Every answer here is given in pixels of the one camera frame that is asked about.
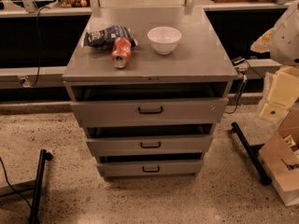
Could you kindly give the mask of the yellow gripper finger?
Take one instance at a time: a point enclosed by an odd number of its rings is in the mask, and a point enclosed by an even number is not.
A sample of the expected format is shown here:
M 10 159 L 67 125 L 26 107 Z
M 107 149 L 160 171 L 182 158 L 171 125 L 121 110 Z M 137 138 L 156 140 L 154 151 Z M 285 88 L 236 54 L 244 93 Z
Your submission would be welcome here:
M 271 49 L 271 36 L 273 29 L 267 30 L 250 46 L 250 50 L 258 53 L 269 52 Z

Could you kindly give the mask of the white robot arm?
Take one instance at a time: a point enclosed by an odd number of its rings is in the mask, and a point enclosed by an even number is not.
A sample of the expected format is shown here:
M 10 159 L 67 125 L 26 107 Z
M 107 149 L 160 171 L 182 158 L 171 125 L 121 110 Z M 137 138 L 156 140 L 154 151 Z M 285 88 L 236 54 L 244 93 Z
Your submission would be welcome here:
M 299 0 L 289 5 L 274 27 L 252 43 L 250 50 L 269 52 L 271 59 L 282 65 L 299 65 Z

